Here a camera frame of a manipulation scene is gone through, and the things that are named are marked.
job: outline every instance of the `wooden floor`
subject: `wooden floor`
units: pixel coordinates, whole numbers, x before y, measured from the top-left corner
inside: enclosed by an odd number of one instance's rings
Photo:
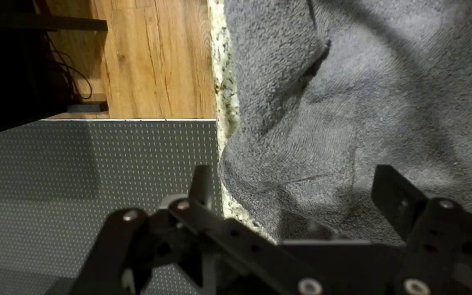
[[[49,0],[52,15],[102,18],[108,33],[51,38],[110,118],[215,118],[206,0]]]

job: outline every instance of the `gray towel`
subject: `gray towel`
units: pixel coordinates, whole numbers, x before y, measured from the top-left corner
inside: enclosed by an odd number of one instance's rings
[[[297,217],[395,241],[377,164],[472,210],[470,0],[226,0],[241,127],[233,197],[275,238]]]

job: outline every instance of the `gray perforated panel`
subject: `gray perforated panel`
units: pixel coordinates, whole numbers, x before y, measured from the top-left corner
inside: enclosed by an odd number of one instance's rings
[[[216,176],[215,128],[215,122],[41,122],[0,133],[0,294],[46,294],[54,284],[51,294],[62,294],[64,277],[77,276],[110,212],[152,213],[166,195],[187,192],[198,164]],[[218,181],[215,187],[220,213]],[[151,287],[193,294],[169,268]]]

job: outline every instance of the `black cable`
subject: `black cable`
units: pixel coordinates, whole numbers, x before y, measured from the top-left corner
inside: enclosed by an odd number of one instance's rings
[[[88,86],[88,95],[82,97],[82,100],[90,100],[93,95],[93,87],[92,87],[90,81],[87,79],[87,76],[84,73],[80,73],[79,69],[75,69],[74,66],[70,66],[70,64],[75,64],[74,59],[70,58],[70,54],[59,51],[48,33],[44,36],[46,36],[46,41],[49,45],[51,53],[54,54],[54,59],[57,58],[54,68],[61,68],[61,74],[64,76],[64,81],[70,86],[74,94],[79,94],[79,89],[75,86],[75,79],[72,74],[80,76]]]

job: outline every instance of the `mesh panel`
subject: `mesh panel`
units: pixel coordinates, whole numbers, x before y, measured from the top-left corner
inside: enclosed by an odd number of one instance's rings
[[[188,191],[193,168],[216,176],[215,122],[41,122],[0,133],[0,294],[66,294],[105,217],[152,213]],[[215,212],[221,213],[215,181]],[[154,292],[193,294],[174,268]]]

